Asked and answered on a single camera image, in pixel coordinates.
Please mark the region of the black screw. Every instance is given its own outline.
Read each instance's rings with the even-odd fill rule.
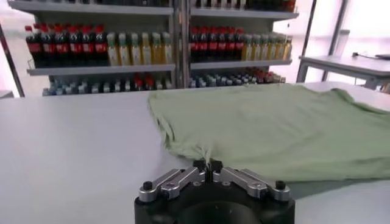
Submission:
[[[275,187],[277,190],[284,190],[284,189],[286,189],[286,183],[284,181],[277,180],[275,182]]]
[[[150,181],[144,182],[142,187],[145,191],[150,191],[153,188],[153,183]]]

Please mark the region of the cloth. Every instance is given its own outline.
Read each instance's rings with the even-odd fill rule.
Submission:
[[[149,95],[166,149],[285,181],[390,177],[390,113],[344,90],[249,85]]]

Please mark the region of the red bottle cap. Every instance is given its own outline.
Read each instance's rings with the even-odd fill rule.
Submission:
[[[31,26],[25,26],[24,29],[25,29],[26,31],[32,31]]]

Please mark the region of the bottle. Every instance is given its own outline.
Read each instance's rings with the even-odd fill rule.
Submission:
[[[26,43],[27,46],[29,47],[30,54],[34,60],[35,67],[41,68],[44,61],[43,61],[43,49],[40,43],[40,39],[37,39],[37,37],[39,36],[33,34],[31,26],[25,26],[24,29],[27,32]]]
[[[226,56],[227,60],[235,60],[235,31],[236,29],[230,27],[227,34]]]
[[[132,62],[133,65],[141,65],[141,49],[138,41],[138,34],[132,33]]]
[[[205,61],[208,50],[208,28],[202,27],[199,37],[199,61]]]
[[[85,57],[83,55],[82,34],[79,32],[77,26],[71,26],[69,28],[69,42],[71,46],[72,65],[84,65]]]
[[[57,51],[57,60],[60,66],[71,66],[70,45],[66,33],[63,32],[62,26],[55,27],[55,50]]]
[[[119,34],[119,55],[123,66],[131,65],[126,33]]]
[[[152,47],[152,64],[161,64],[162,49],[161,49],[161,35],[159,33],[152,33],[153,47]]]
[[[244,31],[242,29],[238,29],[235,34],[235,60],[240,60],[243,54],[244,48]]]
[[[96,54],[95,54],[95,39],[96,34],[92,32],[90,26],[84,26],[83,30],[83,51],[85,56],[85,65],[94,66],[96,65]]]
[[[245,35],[245,45],[243,49],[242,60],[250,61],[252,59],[252,36]]]
[[[45,57],[44,65],[46,67],[56,66],[56,54],[55,54],[55,43],[54,36],[49,33],[48,27],[46,25],[42,26],[42,36],[41,36],[43,52]]]
[[[142,33],[142,65],[151,65],[152,64],[152,50],[151,45],[149,44],[149,35],[147,33]]]
[[[211,28],[209,41],[208,41],[208,57],[210,60],[215,60],[217,56],[218,48],[218,33],[215,27]]]
[[[261,60],[267,60],[268,54],[268,36],[262,35],[261,39],[263,40],[263,44],[261,45]]]
[[[96,27],[95,55],[96,64],[99,66],[108,66],[107,34],[104,32],[103,25]]]
[[[292,36],[288,36],[287,37],[287,42],[286,42],[286,45],[285,45],[285,50],[283,52],[283,60],[290,60],[291,59],[291,51],[292,51],[292,43],[293,42],[293,38]]]
[[[171,45],[171,35],[167,32],[163,32],[163,63],[172,64],[172,45]]]
[[[118,52],[118,45],[116,45],[115,33],[109,33],[107,35],[107,44],[108,44],[108,58],[110,60],[110,65],[120,66],[121,60]]]
[[[258,61],[261,54],[260,35],[254,35],[253,37],[252,61]]]
[[[198,61],[199,54],[199,39],[198,39],[198,28],[193,27],[190,35],[190,51],[191,51],[191,62]]]
[[[226,30],[225,28],[221,27],[219,28],[218,33],[218,60],[225,60],[226,57]]]

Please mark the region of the white desk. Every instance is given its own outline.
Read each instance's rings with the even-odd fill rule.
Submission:
[[[305,85],[343,88],[361,102],[390,110],[390,96],[369,89]],[[191,165],[162,149],[146,99],[147,92],[0,100],[0,223],[132,224],[142,182]],[[388,223],[390,183],[374,184],[373,190],[353,188],[347,198],[339,198],[344,189],[338,189],[300,199],[296,223],[329,223],[336,213],[333,224]],[[355,210],[343,216],[345,204]]]
[[[390,80],[390,61],[364,57],[302,56],[297,82],[305,82],[309,67],[365,79],[365,87],[369,89],[376,89],[383,80]]]

